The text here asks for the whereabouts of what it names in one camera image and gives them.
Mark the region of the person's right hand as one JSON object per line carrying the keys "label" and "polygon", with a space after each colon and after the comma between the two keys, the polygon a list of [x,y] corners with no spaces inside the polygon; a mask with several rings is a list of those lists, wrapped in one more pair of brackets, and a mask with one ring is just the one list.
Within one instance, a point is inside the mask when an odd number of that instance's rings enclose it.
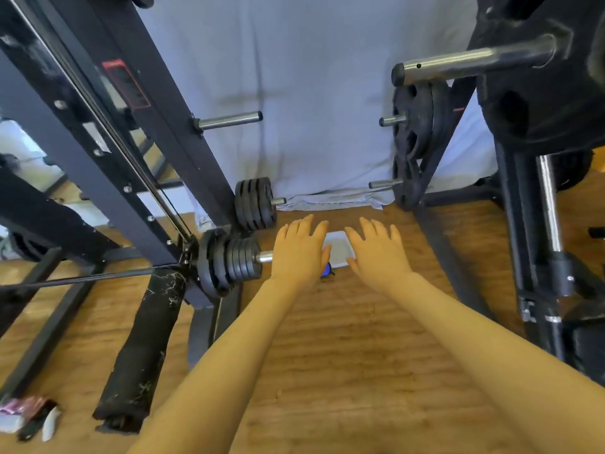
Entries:
{"label": "person's right hand", "polygon": [[356,259],[362,268],[362,281],[374,291],[394,298],[402,291],[405,282],[414,274],[405,249],[398,253],[391,247],[389,227],[381,221],[373,220],[376,229],[376,243],[365,247],[363,233],[345,227]]}

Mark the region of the black cracked foam bar pad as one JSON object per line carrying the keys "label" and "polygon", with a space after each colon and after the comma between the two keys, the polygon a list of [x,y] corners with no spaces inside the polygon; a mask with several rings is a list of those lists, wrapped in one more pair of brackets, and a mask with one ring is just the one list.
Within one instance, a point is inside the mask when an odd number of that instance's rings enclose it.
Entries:
{"label": "black cracked foam bar pad", "polygon": [[93,418],[96,431],[137,435],[149,416],[170,335],[186,291],[175,269],[155,269]]}

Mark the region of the stack of barbell weight plates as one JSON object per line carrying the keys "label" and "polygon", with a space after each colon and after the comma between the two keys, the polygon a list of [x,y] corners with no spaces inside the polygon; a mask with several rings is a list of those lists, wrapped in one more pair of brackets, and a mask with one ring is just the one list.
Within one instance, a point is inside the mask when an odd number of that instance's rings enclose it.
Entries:
{"label": "stack of barbell weight plates", "polygon": [[255,236],[238,236],[224,229],[204,232],[199,239],[197,277],[212,300],[226,296],[238,284],[260,279],[260,245]]}

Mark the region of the steel barbell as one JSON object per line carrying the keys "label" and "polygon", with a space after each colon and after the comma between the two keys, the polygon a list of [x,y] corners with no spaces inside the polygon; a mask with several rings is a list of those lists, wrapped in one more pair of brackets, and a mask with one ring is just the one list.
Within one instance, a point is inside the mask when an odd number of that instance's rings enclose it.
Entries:
{"label": "steel barbell", "polygon": [[87,276],[77,276],[70,278],[61,278],[56,280],[44,281],[44,282],[22,282],[19,284],[9,284],[0,286],[0,293],[9,293],[16,292],[17,290],[34,290],[34,289],[42,289],[42,288],[50,288],[56,286],[64,286],[64,285],[72,285],[79,284],[84,282],[99,282],[103,280],[114,280],[119,278],[127,278],[127,277],[135,277],[135,276],[143,276],[143,275],[152,275],[154,271],[160,269],[169,269],[176,271],[178,275],[182,275],[184,277],[189,277],[199,281],[203,290],[209,294],[210,292],[216,292],[217,294],[226,292],[227,290],[231,290],[237,283],[246,282],[251,280],[251,277],[241,275],[230,275],[228,272],[228,264],[224,263],[225,269],[224,273],[226,275],[226,282],[219,281],[219,270],[211,269],[214,260],[211,258],[204,259],[202,262],[197,263],[196,270],[197,275],[193,275],[192,268],[185,268],[184,266],[177,265],[164,265],[157,267],[150,267],[146,269],[133,269],[125,272],[119,273],[103,273],[103,274],[94,274]]}

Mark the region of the chrome guide rod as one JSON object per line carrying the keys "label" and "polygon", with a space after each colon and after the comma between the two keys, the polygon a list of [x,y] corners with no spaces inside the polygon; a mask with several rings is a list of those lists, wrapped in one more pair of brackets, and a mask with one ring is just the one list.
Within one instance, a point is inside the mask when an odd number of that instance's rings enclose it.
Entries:
{"label": "chrome guide rod", "polygon": [[556,208],[556,177],[549,155],[537,157],[546,230],[550,251],[562,253],[562,229]]}

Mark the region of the person's left hand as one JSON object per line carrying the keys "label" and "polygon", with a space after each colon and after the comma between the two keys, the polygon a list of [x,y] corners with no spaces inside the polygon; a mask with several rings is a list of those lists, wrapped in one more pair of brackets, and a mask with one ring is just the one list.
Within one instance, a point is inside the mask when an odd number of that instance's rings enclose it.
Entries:
{"label": "person's left hand", "polygon": [[292,293],[303,293],[311,290],[321,275],[320,253],[324,245],[329,222],[319,222],[312,227],[314,235],[307,243],[299,241],[299,222],[289,223],[285,245],[275,251],[272,257],[271,285]]}

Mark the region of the black steel rack frame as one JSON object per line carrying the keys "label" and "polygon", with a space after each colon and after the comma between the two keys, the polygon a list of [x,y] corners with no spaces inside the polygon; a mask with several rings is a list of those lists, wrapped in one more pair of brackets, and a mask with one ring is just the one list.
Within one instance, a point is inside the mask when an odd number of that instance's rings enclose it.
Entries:
{"label": "black steel rack frame", "polygon": [[[0,110],[58,162],[67,177],[154,267],[192,268],[199,240],[167,200],[105,86],[103,61],[121,59],[151,103],[126,113],[219,226],[238,230],[231,191],[137,7],[140,0],[0,0]],[[183,301],[201,309],[218,337],[222,298],[185,277]]]}

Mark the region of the chrome bar sleeve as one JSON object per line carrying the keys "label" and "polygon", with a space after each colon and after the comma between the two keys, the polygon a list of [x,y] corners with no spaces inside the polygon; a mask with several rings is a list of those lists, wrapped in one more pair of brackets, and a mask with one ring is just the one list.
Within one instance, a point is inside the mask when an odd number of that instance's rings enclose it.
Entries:
{"label": "chrome bar sleeve", "polygon": [[392,68],[391,83],[398,88],[431,80],[472,77],[501,69],[542,67],[555,56],[556,50],[556,37],[545,34],[510,45],[410,60],[397,63]]}

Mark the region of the person's right forearm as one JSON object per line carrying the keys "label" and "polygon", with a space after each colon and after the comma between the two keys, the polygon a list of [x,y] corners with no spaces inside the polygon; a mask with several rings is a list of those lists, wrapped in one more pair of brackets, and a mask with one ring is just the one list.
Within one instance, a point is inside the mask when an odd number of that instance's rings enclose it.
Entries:
{"label": "person's right forearm", "polygon": [[605,454],[605,388],[436,289],[418,274],[381,281],[541,454]]}

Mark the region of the pale grey cloth backdrop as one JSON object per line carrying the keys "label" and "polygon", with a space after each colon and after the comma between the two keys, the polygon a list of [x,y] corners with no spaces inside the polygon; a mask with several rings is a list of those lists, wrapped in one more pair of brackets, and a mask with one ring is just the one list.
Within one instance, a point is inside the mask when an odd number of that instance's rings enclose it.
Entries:
{"label": "pale grey cloth backdrop", "polygon": [[399,61],[459,52],[477,0],[155,0],[139,15],[195,117],[259,111],[206,131],[231,190],[268,177],[284,211],[395,201],[391,176]]}

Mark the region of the large black weight plate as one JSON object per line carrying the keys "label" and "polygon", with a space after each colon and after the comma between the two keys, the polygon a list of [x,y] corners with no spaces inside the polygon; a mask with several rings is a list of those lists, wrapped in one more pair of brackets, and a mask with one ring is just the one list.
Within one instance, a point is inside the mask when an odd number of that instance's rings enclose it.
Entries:
{"label": "large black weight plate", "polygon": [[541,67],[476,78],[489,130],[504,147],[534,156],[605,145],[605,0],[477,0],[469,49],[548,36]]}

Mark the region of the stack of stored weight plates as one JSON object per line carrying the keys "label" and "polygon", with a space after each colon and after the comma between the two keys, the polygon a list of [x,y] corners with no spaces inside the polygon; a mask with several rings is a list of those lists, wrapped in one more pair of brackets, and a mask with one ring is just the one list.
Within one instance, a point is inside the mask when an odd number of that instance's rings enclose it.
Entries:
{"label": "stack of stored weight plates", "polygon": [[277,221],[276,206],[287,203],[284,197],[274,197],[268,177],[239,181],[234,196],[238,222],[245,231],[274,228]]}

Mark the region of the black machine frame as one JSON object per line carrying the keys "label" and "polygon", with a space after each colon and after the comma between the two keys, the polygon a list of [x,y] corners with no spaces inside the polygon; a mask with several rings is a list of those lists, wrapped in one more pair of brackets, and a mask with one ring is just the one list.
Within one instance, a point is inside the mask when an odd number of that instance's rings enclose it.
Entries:
{"label": "black machine frame", "polygon": [[[455,80],[450,89],[452,115],[436,147],[422,157],[422,186],[428,186],[467,104],[475,78]],[[537,156],[495,141],[498,171],[453,190],[426,193],[412,211],[461,302],[496,320],[470,273],[429,208],[491,200],[506,214],[517,308],[526,338],[605,387],[605,281],[576,255],[550,251]],[[592,149],[547,153],[554,167],[556,192],[578,184],[587,174]]]}

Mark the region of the person's left forearm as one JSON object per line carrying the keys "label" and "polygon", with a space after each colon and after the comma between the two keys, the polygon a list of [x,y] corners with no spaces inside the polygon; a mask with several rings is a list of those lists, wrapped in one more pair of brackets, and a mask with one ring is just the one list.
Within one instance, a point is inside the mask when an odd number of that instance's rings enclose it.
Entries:
{"label": "person's left forearm", "polygon": [[270,345],[319,282],[272,276],[146,424],[127,454],[229,454]]}

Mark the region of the flat white box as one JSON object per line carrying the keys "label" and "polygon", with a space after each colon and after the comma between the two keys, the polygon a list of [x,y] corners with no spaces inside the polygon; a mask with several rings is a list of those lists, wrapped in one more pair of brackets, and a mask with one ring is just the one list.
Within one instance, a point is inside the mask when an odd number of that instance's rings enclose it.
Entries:
{"label": "flat white box", "polygon": [[346,267],[349,265],[348,259],[356,258],[349,238],[343,230],[328,232],[323,246],[331,246],[329,265],[332,269]]}

